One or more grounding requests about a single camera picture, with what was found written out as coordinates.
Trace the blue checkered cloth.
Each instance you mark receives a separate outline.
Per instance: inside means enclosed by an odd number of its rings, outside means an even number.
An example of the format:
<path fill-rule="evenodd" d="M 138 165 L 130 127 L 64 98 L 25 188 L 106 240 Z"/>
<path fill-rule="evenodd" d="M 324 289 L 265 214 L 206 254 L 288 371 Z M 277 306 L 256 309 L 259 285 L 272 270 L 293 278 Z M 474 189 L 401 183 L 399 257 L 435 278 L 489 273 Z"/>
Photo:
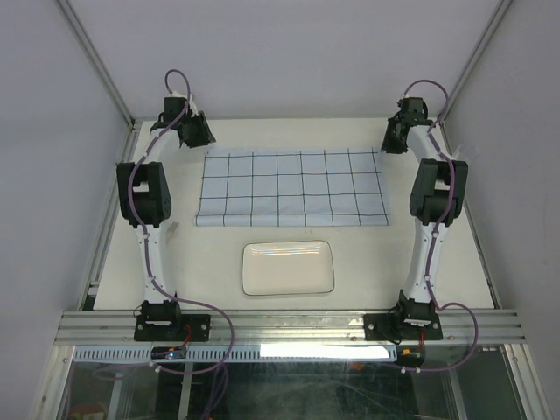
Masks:
<path fill-rule="evenodd" d="M 374 148 L 219 148 L 204 158 L 198 227 L 369 227 L 391 223 Z"/>

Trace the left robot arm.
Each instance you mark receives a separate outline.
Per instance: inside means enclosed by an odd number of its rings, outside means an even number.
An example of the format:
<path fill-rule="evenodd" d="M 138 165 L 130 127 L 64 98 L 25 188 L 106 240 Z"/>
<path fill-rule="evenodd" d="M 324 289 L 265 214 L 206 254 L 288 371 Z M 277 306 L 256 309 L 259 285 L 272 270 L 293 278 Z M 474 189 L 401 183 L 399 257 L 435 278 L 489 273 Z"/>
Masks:
<path fill-rule="evenodd" d="M 141 332 L 153 329 L 161 338 L 173 340 L 186 328 L 168 263 L 172 196 L 164 161 L 183 147 L 206 146 L 215 138 L 193 97 L 176 93 L 164 98 L 164 111 L 150 134 L 152 139 L 138 160 L 117 165 L 117 187 L 122 217 L 136 234 L 142 258 L 144 298 L 138 327 Z"/>

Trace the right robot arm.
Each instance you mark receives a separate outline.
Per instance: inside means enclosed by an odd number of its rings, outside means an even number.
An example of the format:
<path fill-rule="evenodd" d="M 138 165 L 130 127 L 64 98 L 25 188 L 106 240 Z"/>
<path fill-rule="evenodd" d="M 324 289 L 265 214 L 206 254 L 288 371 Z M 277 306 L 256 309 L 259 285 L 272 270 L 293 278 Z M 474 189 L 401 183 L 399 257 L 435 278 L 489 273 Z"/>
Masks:
<path fill-rule="evenodd" d="M 435 284 L 449 227 L 463 208 L 468 163 L 450 157 L 434 137 L 436 123 L 420 97 L 404 97 L 388 119 L 381 150 L 388 154 L 412 151 L 418 162 L 409 197 L 415 240 L 409 273 L 391 318 L 395 335 L 410 339 L 437 321 Z"/>

